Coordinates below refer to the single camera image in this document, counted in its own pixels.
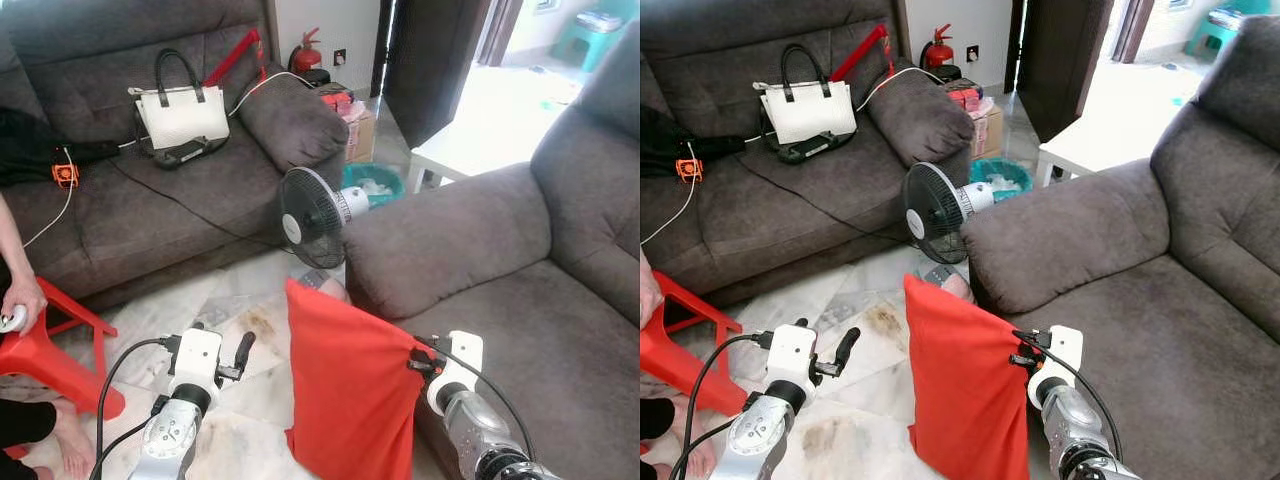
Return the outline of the person's hand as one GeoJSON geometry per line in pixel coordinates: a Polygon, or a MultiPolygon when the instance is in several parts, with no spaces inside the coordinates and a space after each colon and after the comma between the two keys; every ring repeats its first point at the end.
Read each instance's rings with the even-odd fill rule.
{"type": "Polygon", "coordinates": [[[26,335],[38,321],[47,306],[47,298],[32,278],[14,278],[3,297],[3,333],[26,335]]]}
{"type": "Polygon", "coordinates": [[[654,271],[648,262],[641,262],[640,273],[640,328],[644,329],[646,324],[652,320],[655,310],[663,302],[663,294],[660,287],[654,278],[654,271]]]}

